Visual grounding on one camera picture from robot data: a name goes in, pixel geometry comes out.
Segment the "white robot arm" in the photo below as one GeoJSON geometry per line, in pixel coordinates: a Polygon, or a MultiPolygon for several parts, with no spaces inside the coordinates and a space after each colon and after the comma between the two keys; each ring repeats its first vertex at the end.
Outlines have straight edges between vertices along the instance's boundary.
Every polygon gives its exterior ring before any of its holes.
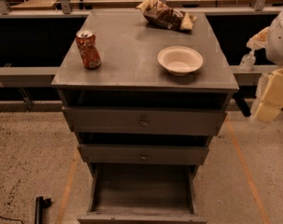
{"type": "Polygon", "coordinates": [[[260,77],[251,112],[255,120],[268,123],[283,108],[283,9],[270,25],[265,51],[267,59],[278,69],[260,77]]]}

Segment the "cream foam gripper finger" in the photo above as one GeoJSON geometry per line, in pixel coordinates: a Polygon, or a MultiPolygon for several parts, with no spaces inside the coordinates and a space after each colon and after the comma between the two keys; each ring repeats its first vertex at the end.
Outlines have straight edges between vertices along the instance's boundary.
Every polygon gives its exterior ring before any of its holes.
{"type": "Polygon", "coordinates": [[[254,119],[268,123],[283,109],[283,68],[262,74],[254,103],[254,119]]]}

